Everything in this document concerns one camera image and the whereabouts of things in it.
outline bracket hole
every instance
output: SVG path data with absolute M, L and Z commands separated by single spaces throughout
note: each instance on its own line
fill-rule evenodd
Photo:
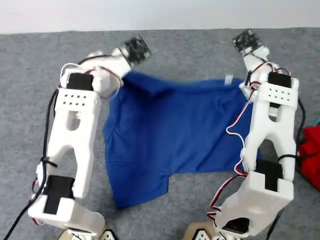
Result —
M 79 125 L 80 125 L 80 119 L 78 118 L 75 118 L 73 119 L 73 122 L 72 122 L 72 126 L 71 126 L 71 131 L 74 131 L 74 130 L 77 130 L 79 128 Z

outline white wall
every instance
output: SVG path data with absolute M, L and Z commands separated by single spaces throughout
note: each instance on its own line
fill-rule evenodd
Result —
M 320 27 L 319 0 L 1 0 L 0 33 Z

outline red and white wire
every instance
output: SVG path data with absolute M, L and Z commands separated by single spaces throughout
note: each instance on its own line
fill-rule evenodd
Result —
M 118 81 L 118 88 L 116 89 L 115 93 L 114 93 L 112 96 L 109 96 L 109 97 L 106 98 L 106 99 L 108 99 L 108 100 L 112 100 L 112 99 L 114 99 L 114 98 L 117 96 L 117 94 L 118 94 L 118 92 L 119 92 L 119 90 L 120 90 L 120 88 L 121 88 L 121 78 L 120 78 L 117 74 L 115 74 L 113 71 L 111 71 L 110 69 L 107 69 L 107 68 L 105 68 L 105 67 L 103 67 L 103 66 L 95 66 L 94 68 L 87 70 L 87 71 L 85 72 L 85 74 L 89 74 L 89 73 L 91 73 L 92 71 L 97 71 L 98 68 L 101 68 L 101 69 L 107 71 L 107 72 L 110 73 L 112 76 L 114 76 L 114 77 L 117 79 L 117 81 Z
M 33 181 L 33 184 L 32 184 L 32 185 L 34 185 L 35 182 L 37 182 L 37 181 L 38 181 L 38 179 L 36 178 L 36 179 Z M 36 195 L 36 194 L 32 194 L 31 197 L 29 197 L 29 202 L 35 197 L 35 195 Z M 33 217 L 32 217 L 32 221 L 33 221 L 34 224 L 37 225 L 37 226 L 43 226 L 43 225 L 45 224 L 43 221 L 39 221 L 38 219 L 33 218 Z
M 270 66 L 271 68 L 271 71 L 273 72 L 274 71 L 274 64 L 270 61 L 266 61 L 266 62 L 263 62 L 261 63 L 260 65 L 258 65 L 252 72 L 251 74 L 253 74 L 254 72 L 256 72 L 258 69 L 260 69 L 262 66 L 268 64 L 268 66 Z
M 237 178 L 237 177 L 245 178 L 245 176 L 243 176 L 243 175 L 234 175 L 234 176 L 228 178 L 228 180 L 226 180 L 226 181 L 219 187 L 219 189 L 216 191 L 215 195 L 213 196 L 213 199 L 212 199 L 212 201 L 210 202 L 210 207 L 211 207 L 211 208 L 214 208 L 214 209 L 220 211 L 220 208 L 219 208 L 219 207 L 216 207 L 216 206 L 215 206 L 215 203 L 217 202 L 217 200 L 218 200 L 220 194 L 222 193 L 223 189 L 224 189 L 233 179 L 235 179 L 235 178 Z
M 240 114 L 235 118 L 234 122 L 225 129 L 225 131 L 226 131 L 227 134 L 229 134 L 229 135 L 231 135 L 231 136 L 238 136 L 238 137 L 240 138 L 240 140 L 241 140 L 241 142 L 242 142 L 242 149 L 245 148 L 245 140 L 244 140 L 244 138 L 243 138 L 239 133 L 237 133 L 237 132 L 230 132 L 229 129 L 232 128 L 232 127 L 234 127 L 234 126 L 237 124 L 237 122 L 239 121 L 239 119 L 241 118 L 241 116 L 244 114 L 245 110 L 247 109 L 247 107 L 248 107 L 248 105 L 249 105 L 249 103 L 250 103 L 250 98 L 251 98 L 251 96 L 252 96 L 252 93 L 251 93 L 248 101 L 245 103 L 244 107 L 242 108 Z M 241 157 L 241 158 L 240 158 L 240 161 L 239 161 L 236 165 L 234 165 L 233 170 L 235 171 L 235 173 L 246 177 L 248 174 L 245 173 L 245 172 L 242 172 L 242 171 L 240 171 L 240 170 L 238 169 L 239 166 L 241 165 L 242 161 L 243 161 L 243 158 Z

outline electrical wire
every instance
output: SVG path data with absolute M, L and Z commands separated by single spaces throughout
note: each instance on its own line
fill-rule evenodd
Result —
M 87 71 L 85 72 L 85 74 L 89 74 L 89 73 L 91 73 L 92 71 L 98 71 L 98 68 L 101 68 L 101 69 L 107 71 L 107 72 L 110 73 L 112 76 L 114 76 L 114 77 L 117 79 L 117 81 L 118 81 L 118 87 L 117 87 L 116 91 L 114 92 L 114 94 L 111 95 L 111 96 L 106 97 L 106 99 L 110 101 L 110 100 L 114 99 L 114 98 L 118 95 L 118 93 L 119 93 L 119 90 L 120 90 L 120 88 L 121 88 L 121 78 L 120 78 L 117 74 L 115 74 L 113 71 L 111 71 L 110 69 L 107 69 L 107 68 L 105 68 L 105 67 L 103 67 L 103 66 L 95 66 L 93 69 L 87 70 Z
M 214 223 L 214 226 L 217 227 L 215 219 L 213 219 L 213 223 Z M 227 240 L 227 238 L 220 231 L 218 231 L 218 233 L 224 238 L 224 240 Z
M 77 239 L 82 240 L 80 237 L 78 237 L 78 236 L 75 235 L 74 233 L 72 233 L 72 235 L 73 235 L 74 237 L 76 237 Z
M 107 57 L 111 57 L 111 58 L 120 58 L 124 56 L 123 54 L 120 54 L 120 55 L 105 55 L 105 54 L 102 54 L 102 55 L 97 55 L 97 56 L 89 56 L 89 57 L 86 57 L 84 59 L 82 59 L 80 62 L 78 62 L 78 65 L 81 65 L 83 64 L 84 62 L 88 61 L 88 60 L 92 60 L 92 59 L 99 59 L 99 58 L 107 58 Z
M 45 131 L 44 131 L 44 140 L 43 140 L 43 149 L 42 149 L 42 181 L 40 184 L 40 187 L 38 189 L 38 191 L 34 194 L 34 196 L 32 196 L 32 198 L 29 200 L 28 204 L 22 209 L 22 211 L 19 213 L 19 215 L 17 216 L 17 218 L 15 219 L 15 221 L 13 222 L 11 228 L 9 229 L 9 231 L 7 232 L 7 234 L 5 235 L 3 240 L 8 240 L 10 235 L 12 234 L 12 232 L 14 231 L 14 229 L 16 228 L 16 226 L 18 225 L 21 217 L 27 212 L 27 210 L 31 207 L 32 204 L 35 203 L 35 201 L 38 199 L 39 195 L 41 194 L 42 190 L 45 187 L 45 183 L 46 183 L 46 179 L 47 179 L 47 141 L 48 141 L 48 132 L 49 132 L 49 121 L 50 121 L 50 112 L 51 112 L 51 106 L 53 104 L 54 101 L 54 97 L 57 94 L 58 89 L 56 89 L 49 101 L 49 104 L 47 106 L 47 112 L 46 112 L 46 120 L 45 120 Z
M 241 118 L 241 116 L 244 114 L 245 110 L 247 109 L 248 105 L 250 104 L 250 99 L 251 99 L 254 91 L 255 91 L 255 90 L 253 90 L 253 91 L 251 92 L 248 100 L 246 101 L 246 103 L 245 103 L 245 105 L 243 106 L 243 108 L 242 108 L 241 112 L 239 113 L 239 115 L 235 118 L 234 122 L 225 129 L 225 131 L 226 131 L 226 133 L 227 133 L 228 135 L 230 135 L 230 136 L 238 136 L 238 137 L 240 138 L 240 140 L 241 140 L 241 142 L 242 142 L 242 149 L 245 148 L 245 140 L 244 140 L 244 138 L 243 138 L 239 133 L 237 133 L 237 132 L 230 132 L 229 129 L 230 129 L 230 128 L 233 128 L 233 127 L 238 123 L 238 121 L 239 121 L 239 119 Z M 239 170 L 239 167 L 240 167 L 242 161 L 243 161 L 243 157 L 241 157 L 241 155 L 240 155 L 240 161 L 239 161 L 236 165 L 234 165 L 233 170 L 235 171 L 236 174 L 239 174 L 239 175 L 242 175 L 242 176 L 246 177 L 248 174 L 245 173 L 245 172 L 242 172 L 241 170 Z
M 74 66 L 74 67 L 81 68 L 81 66 L 80 66 L 79 64 L 76 64 L 76 63 L 73 63 L 73 62 L 68 62 L 68 63 L 66 63 L 66 64 L 63 65 L 62 68 L 61 68 L 61 71 L 60 71 L 60 79 L 61 79 L 62 76 L 64 75 L 65 69 L 66 69 L 66 67 L 68 67 L 68 66 Z
M 299 104 L 299 107 L 300 107 L 300 109 L 302 111 L 302 119 L 301 119 L 301 123 L 299 125 L 299 128 L 298 128 L 298 130 L 296 132 L 296 137 L 295 137 L 295 145 L 296 145 L 295 146 L 295 157 L 298 157 L 298 151 L 299 151 L 298 142 L 299 142 L 299 139 L 301 137 L 301 133 L 302 133 L 302 130 L 304 128 L 304 125 L 306 123 L 306 110 L 305 110 L 305 107 L 302 104 L 301 99 L 299 97 L 298 97 L 298 104 Z M 269 230 L 268 230 L 268 232 L 266 234 L 266 240 L 269 240 L 269 238 L 270 238 L 271 234 L 273 233 L 273 231 L 274 231 L 274 229 L 275 229 L 275 227 L 276 227 L 276 225 L 277 225 L 277 223 L 278 223 L 278 221 L 279 221 L 279 219 L 280 219 L 280 217 L 281 217 L 283 212 L 284 212 L 284 208 L 281 209 L 277 213 L 275 219 L 273 220 L 273 222 L 272 222 L 272 224 L 271 224 L 271 226 L 270 226 L 270 228 L 269 228 Z
M 238 177 L 242 177 L 242 178 L 246 178 L 244 175 L 234 175 L 232 177 L 230 177 L 228 180 L 226 180 L 219 188 L 218 190 L 216 191 L 215 195 L 213 196 L 213 199 L 212 201 L 210 202 L 210 207 L 213 208 L 215 203 L 217 202 L 218 198 L 220 197 L 222 191 L 225 189 L 225 187 L 231 183 L 232 180 L 238 178 Z

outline gray carpet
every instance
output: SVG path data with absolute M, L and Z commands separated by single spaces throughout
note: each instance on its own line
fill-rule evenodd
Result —
M 113 32 L 64 32 L 0 36 L 0 237 L 25 206 L 42 151 L 45 112 L 59 82 L 61 66 L 77 62 L 88 53 L 109 53 L 119 43 L 141 34 L 153 57 L 138 70 L 175 81 L 244 78 L 245 66 L 231 39 L 240 30 L 148 30 Z M 271 59 L 300 79 L 300 97 L 307 124 L 320 116 L 320 28 L 257 29 L 270 48 Z M 181 239 L 187 226 L 207 220 L 208 204 L 231 172 L 177 174 L 170 178 L 168 193 L 153 201 L 124 210 L 115 209 L 104 161 L 102 127 L 108 104 L 102 106 L 94 145 L 95 162 L 87 198 L 81 202 L 101 212 L 120 240 Z M 296 126 L 301 112 L 296 114 Z M 265 158 L 275 157 L 263 144 Z M 70 153 L 60 165 L 72 176 L 76 164 Z M 226 188 L 220 198 L 238 189 L 240 181 Z M 315 240 L 320 236 L 320 193 L 298 174 L 295 199 L 285 209 L 271 239 Z M 12 240 L 51 240 L 61 230 L 37 227 L 26 215 Z M 265 239 L 266 231 L 250 239 Z

